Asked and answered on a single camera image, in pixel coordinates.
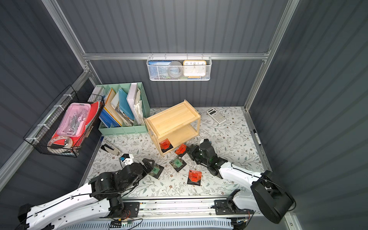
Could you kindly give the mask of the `red tea bag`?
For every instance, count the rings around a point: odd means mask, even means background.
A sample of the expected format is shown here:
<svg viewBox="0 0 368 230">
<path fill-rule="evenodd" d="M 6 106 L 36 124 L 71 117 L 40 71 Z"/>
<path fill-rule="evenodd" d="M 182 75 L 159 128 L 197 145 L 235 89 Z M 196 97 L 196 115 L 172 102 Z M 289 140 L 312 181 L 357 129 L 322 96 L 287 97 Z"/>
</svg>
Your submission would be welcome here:
<svg viewBox="0 0 368 230">
<path fill-rule="evenodd" d="M 168 139 L 165 139 L 165 140 L 160 142 L 160 149 L 161 149 L 162 153 L 165 153 L 165 152 L 171 150 L 172 148 L 173 148 L 173 145 L 171 144 L 171 142 Z"/>
<path fill-rule="evenodd" d="M 181 144 L 175 151 L 175 154 L 179 157 L 183 157 L 188 152 L 188 147 L 185 144 Z"/>
<path fill-rule="evenodd" d="M 189 170 L 188 180 L 187 180 L 188 185 L 200 186 L 201 179 L 202 179 L 202 172 L 195 171 L 195 170 Z"/>
</svg>

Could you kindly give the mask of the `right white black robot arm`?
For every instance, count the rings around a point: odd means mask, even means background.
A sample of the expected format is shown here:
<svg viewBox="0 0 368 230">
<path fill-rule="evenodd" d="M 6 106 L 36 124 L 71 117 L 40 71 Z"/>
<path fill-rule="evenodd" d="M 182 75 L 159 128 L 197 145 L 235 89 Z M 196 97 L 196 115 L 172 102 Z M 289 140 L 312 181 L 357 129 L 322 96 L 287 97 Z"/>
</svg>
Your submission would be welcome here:
<svg viewBox="0 0 368 230">
<path fill-rule="evenodd" d="M 237 166 L 219 157 L 208 139 L 198 145 L 187 146 L 186 152 L 196 164 L 206 167 L 212 176 L 235 182 L 251 191 L 248 194 L 236 189 L 225 200 L 215 202 L 218 215 L 247 213 L 251 218 L 258 211 L 278 224 L 287 212 L 296 208 L 295 198 L 272 171 L 253 172 Z"/>
</svg>

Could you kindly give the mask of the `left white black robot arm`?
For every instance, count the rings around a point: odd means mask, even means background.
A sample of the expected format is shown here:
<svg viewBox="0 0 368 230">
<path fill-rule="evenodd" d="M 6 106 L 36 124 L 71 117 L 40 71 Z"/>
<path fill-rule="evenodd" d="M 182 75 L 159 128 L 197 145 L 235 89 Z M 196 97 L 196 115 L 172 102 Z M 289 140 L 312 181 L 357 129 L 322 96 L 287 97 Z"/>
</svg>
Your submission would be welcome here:
<svg viewBox="0 0 368 230">
<path fill-rule="evenodd" d="M 78 189 L 50 202 L 19 208 L 18 230 L 57 230 L 95 218 L 121 218 L 129 211 L 122 197 L 154 169 L 144 158 L 114 172 L 103 172 Z"/>
</svg>

